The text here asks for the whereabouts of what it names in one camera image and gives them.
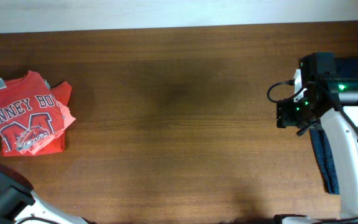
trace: wooden tabletop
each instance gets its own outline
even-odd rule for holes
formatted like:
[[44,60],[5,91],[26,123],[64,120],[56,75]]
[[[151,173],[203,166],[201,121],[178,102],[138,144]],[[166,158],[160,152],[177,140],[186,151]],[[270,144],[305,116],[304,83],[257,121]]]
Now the wooden tabletop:
[[98,223],[338,217],[309,135],[266,99],[313,52],[358,56],[358,22],[0,34],[0,77],[67,81],[77,118],[64,153],[0,162]]

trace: green light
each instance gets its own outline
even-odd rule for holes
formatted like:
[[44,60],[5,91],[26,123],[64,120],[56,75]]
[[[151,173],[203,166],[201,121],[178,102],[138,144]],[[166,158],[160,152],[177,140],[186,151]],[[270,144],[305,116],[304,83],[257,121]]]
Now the green light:
[[339,88],[339,90],[344,90],[346,88],[346,86],[344,86],[343,84],[339,84],[338,88]]

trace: white background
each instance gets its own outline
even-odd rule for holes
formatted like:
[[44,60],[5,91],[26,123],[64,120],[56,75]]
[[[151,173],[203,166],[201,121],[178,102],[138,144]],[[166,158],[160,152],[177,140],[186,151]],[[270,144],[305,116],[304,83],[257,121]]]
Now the white background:
[[358,20],[358,0],[0,0],[0,32]]

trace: black cable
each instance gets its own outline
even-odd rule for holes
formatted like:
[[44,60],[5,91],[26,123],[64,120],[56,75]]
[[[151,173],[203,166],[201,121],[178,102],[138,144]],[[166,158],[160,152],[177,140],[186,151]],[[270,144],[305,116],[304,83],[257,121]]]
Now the black cable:
[[16,223],[16,224],[22,224],[22,223],[25,223],[27,221],[40,221],[40,222],[44,222],[44,223],[49,223],[49,224],[59,224],[57,222],[54,222],[54,221],[50,221],[50,220],[46,220],[46,219],[43,219],[43,218],[38,218],[38,217],[29,217],[29,218],[25,218],[23,219],[22,221]]
[[[330,94],[330,92],[327,91],[327,89],[325,89],[324,86],[322,86],[320,83],[317,82],[306,82],[294,95],[290,96],[289,98],[285,98],[282,100],[273,100],[270,97],[270,91],[278,86],[278,85],[283,85],[283,84],[289,84],[287,82],[281,82],[281,83],[276,83],[274,85],[272,85],[268,91],[267,91],[267,98],[274,103],[283,103],[286,101],[290,101],[292,99],[294,99],[296,96],[298,96],[307,86],[315,86],[317,88],[319,88],[321,91],[324,92],[325,96],[329,98],[329,100],[331,101],[331,103],[334,105],[334,109],[338,112],[340,112],[340,114],[343,116],[343,118],[346,120],[346,122],[349,123],[349,125],[352,127],[352,129],[354,130],[354,132],[357,134],[358,137],[358,127],[353,123],[353,121],[350,119],[350,117],[345,113],[345,111],[343,110],[340,102],[337,102]],[[350,223],[350,222],[358,222],[358,217],[354,217],[354,218],[343,218],[340,220],[331,220],[331,221],[321,221],[321,222],[316,222],[314,224],[323,224],[323,223]]]

